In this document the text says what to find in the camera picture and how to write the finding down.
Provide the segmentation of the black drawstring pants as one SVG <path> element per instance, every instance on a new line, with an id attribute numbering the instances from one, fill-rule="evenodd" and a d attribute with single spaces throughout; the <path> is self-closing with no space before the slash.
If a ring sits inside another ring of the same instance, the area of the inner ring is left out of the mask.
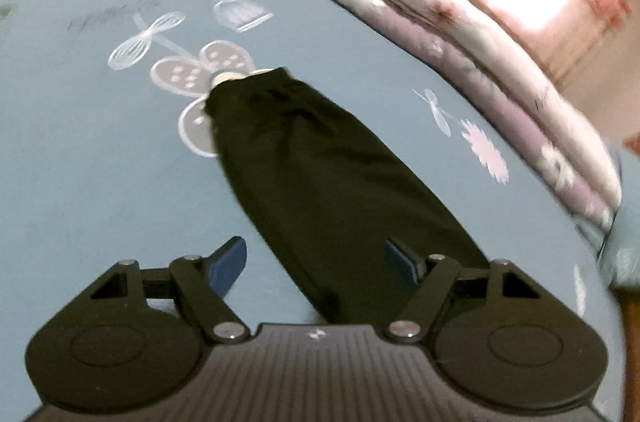
<path id="1" fill-rule="evenodd" d="M 364 124 L 278 68 L 219 75 L 205 105 L 224 175 L 296 286 L 332 324 L 387 324 L 413 296 L 386 243 L 488 262 Z"/>

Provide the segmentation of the pink purple folded quilt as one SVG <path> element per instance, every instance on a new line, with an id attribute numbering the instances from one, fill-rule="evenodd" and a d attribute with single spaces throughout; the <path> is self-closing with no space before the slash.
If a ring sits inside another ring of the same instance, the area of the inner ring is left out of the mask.
<path id="1" fill-rule="evenodd" d="M 335 0 L 436 69 L 498 127 L 570 211 L 610 229 L 620 171 L 600 134 L 468 0 Z"/>

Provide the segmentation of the teal pillow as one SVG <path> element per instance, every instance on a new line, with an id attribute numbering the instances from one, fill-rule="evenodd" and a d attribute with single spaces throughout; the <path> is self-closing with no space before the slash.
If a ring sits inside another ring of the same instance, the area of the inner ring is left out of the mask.
<path id="1" fill-rule="evenodd" d="M 604 281 L 613 289 L 639 290 L 639 158 L 624 147 L 614 148 L 620 170 L 622 202 L 599 254 Z"/>

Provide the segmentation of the teal patterned bed sheet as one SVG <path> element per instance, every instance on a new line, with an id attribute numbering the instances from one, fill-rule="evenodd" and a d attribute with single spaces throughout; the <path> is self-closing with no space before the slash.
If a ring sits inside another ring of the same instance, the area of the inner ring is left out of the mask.
<path id="1" fill-rule="evenodd" d="M 247 324 L 314 311 L 236 203 L 216 160 L 178 133 L 190 98 L 165 57 L 240 45 L 358 117 L 505 257 L 590 322 L 610 364 L 596 404 L 623 410 L 620 309 L 574 217 L 450 84 L 332 0 L 1 0 L 1 416 L 38 407 L 35 332 L 123 259 L 163 267 L 231 236 L 248 246 L 229 303 Z"/>

